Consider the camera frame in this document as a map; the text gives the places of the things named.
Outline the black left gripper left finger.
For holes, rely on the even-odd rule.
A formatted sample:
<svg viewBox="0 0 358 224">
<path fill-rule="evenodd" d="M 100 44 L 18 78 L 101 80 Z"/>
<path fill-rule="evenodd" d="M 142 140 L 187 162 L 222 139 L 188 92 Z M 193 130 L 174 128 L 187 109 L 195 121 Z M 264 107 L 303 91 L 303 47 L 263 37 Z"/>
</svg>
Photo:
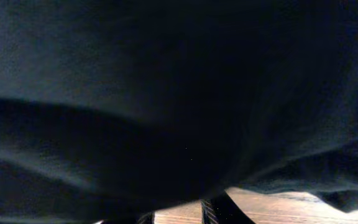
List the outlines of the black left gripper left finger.
<svg viewBox="0 0 358 224">
<path fill-rule="evenodd" d="M 154 224 L 154 218 L 155 214 L 151 212 L 118 220 L 103 220 L 102 224 Z"/>
</svg>

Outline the dark green t-shirt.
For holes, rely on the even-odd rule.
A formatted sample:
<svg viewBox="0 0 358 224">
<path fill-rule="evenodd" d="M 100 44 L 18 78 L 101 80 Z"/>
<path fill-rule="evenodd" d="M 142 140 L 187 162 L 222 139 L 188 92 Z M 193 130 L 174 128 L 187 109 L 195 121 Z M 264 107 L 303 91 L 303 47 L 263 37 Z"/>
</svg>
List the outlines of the dark green t-shirt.
<svg viewBox="0 0 358 224">
<path fill-rule="evenodd" d="M 0 222 L 237 187 L 358 210 L 358 1 L 0 0 Z"/>
</svg>

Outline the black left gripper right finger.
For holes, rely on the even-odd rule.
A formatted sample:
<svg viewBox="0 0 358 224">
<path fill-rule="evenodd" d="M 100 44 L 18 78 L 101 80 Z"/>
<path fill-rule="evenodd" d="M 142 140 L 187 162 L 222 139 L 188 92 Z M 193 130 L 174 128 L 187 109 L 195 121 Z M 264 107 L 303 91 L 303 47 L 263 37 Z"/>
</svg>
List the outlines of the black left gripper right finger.
<svg viewBox="0 0 358 224">
<path fill-rule="evenodd" d="M 203 224 L 255 224 L 227 193 L 201 200 Z"/>
</svg>

